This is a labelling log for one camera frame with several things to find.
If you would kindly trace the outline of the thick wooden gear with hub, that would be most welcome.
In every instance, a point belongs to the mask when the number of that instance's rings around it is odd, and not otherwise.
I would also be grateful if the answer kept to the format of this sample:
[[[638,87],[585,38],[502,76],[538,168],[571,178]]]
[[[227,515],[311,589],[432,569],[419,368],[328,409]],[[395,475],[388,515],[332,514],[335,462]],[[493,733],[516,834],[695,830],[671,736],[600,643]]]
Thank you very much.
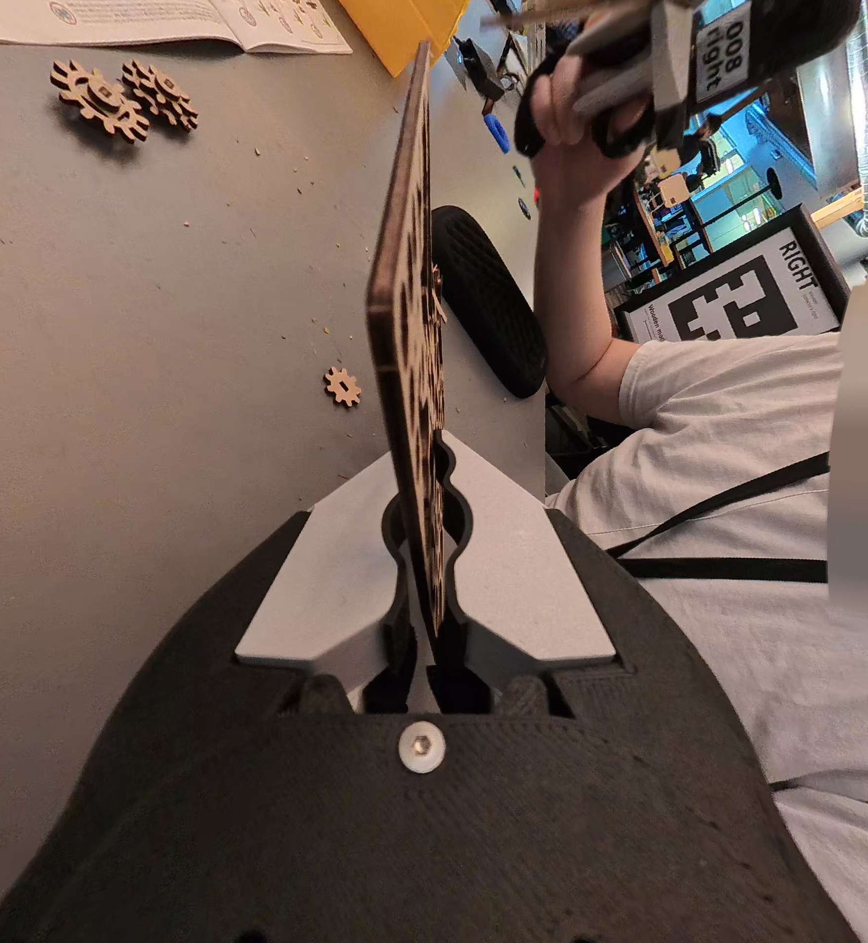
[[[100,124],[106,134],[120,134],[131,143],[147,140],[150,123],[141,105],[99,70],[88,70],[75,60],[54,61],[50,81],[64,104],[77,108],[84,120]]]

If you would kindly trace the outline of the person's right hand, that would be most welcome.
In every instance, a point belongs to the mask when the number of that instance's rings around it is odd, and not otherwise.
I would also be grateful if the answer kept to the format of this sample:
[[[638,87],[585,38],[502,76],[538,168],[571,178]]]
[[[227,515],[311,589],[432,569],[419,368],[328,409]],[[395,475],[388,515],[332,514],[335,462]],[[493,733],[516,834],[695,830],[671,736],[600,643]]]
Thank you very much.
[[[544,144],[531,159],[539,195],[539,218],[549,222],[591,209],[639,164],[640,146],[611,159],[594,142],[584,118],[573,109],[579,86],[591,72],[583,59],[563,56],[555,69],[537,77],[529,97],[534,125]]]

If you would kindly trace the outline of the black mesh wrist pad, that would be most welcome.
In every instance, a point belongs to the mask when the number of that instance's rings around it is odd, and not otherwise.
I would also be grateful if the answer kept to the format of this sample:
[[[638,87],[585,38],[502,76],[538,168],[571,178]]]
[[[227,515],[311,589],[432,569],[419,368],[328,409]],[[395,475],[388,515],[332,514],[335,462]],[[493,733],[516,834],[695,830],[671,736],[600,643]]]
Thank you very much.
[[[534,312],[487,233],[465,209],[431,214],[431,248],[451,311],[509,394],[541,389],[547,347]]]

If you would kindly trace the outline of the black framed marker sign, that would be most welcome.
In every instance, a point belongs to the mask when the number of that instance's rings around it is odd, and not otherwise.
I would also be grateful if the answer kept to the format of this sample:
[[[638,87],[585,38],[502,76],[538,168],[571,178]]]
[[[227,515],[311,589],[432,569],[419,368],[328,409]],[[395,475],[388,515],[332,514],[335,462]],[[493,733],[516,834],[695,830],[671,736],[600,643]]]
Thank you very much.
[[[803,206],[618,305],[617,335],[649,340],[817,336],[840,330],[851,289]]]

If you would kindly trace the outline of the open instruction booklet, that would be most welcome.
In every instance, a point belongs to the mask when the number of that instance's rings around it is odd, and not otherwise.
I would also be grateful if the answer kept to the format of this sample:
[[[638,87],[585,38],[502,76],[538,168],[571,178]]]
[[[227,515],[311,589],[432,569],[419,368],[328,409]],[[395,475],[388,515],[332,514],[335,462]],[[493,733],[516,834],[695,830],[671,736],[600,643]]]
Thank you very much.
[[[115,47],[209,40],[247,53],[352,53],[319,2],[0,1],[0,43]]]

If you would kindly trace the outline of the yellow stacked storage bins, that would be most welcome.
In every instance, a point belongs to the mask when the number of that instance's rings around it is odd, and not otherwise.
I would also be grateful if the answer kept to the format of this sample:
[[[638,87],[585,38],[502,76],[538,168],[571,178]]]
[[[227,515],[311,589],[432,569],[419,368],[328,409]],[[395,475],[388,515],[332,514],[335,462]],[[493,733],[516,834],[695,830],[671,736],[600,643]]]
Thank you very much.
[[[392,77],[430,44],[436,60],[449,46],[469,1],[340,1],[339,5]]]

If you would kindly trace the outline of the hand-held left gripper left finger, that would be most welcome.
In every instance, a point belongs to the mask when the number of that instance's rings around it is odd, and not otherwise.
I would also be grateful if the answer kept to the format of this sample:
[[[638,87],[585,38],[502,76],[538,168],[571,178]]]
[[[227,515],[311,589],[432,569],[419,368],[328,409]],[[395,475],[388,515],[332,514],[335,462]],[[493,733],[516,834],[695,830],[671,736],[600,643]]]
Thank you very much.
[[[365,690],[403,657],[408,576],[383,516],[397,498],[391,460],[376,460],[318,501],[239,641],[240,664],[336,678],[357,713]]]

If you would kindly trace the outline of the flat wooden gear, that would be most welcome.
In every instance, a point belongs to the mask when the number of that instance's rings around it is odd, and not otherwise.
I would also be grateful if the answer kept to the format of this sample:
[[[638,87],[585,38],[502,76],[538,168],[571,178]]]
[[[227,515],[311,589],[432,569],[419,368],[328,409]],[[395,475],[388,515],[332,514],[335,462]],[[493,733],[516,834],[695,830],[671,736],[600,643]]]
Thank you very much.
[[[121,79],[133,98],[145,105],[153,117],[185,132],[198,127],[198,113],[191,97],[167,73],[156,66],[131,59],[121,65]]]

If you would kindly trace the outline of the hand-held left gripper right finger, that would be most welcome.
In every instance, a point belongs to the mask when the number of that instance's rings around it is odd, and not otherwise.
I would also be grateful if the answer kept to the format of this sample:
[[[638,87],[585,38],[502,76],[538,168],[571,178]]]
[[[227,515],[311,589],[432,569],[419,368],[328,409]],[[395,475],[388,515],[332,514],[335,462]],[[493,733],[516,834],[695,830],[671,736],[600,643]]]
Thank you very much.
[[[616,649],[543,501],[441,434],[441,712],[484,714],[515,679],[611,666]]]

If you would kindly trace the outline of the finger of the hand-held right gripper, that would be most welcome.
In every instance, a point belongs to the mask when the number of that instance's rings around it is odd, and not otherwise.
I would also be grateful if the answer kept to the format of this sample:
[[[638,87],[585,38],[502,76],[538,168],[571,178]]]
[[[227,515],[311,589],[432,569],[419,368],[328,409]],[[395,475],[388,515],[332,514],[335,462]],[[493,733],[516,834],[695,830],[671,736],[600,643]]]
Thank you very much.
[[[566,54],[603,54],[649,29],[655,1],[614,1],[594,6]]]

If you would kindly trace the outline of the person's right forearm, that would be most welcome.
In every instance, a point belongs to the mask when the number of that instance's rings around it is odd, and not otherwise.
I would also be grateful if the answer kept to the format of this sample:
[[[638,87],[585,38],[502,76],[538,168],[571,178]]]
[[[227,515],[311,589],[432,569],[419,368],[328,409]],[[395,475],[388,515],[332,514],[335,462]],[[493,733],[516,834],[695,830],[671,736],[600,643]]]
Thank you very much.
[[[588,417],[621,424],[620,384],[639,347],[613,335],[606,304],[602,232],[608,195],[582,213],[549,222],[538,215],[534,312],[546,341],[550,390]]]

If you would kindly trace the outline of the laser-cut wooden parts sheet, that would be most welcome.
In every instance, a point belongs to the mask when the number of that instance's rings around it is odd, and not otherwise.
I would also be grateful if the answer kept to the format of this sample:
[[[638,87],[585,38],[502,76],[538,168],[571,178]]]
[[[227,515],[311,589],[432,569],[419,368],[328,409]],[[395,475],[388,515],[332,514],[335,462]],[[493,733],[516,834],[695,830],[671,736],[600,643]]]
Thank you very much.
[[[417,48],[367,289],[366,322],[423,625],[444,615],[444,423],[440,314],[431,254],[430,43]]]

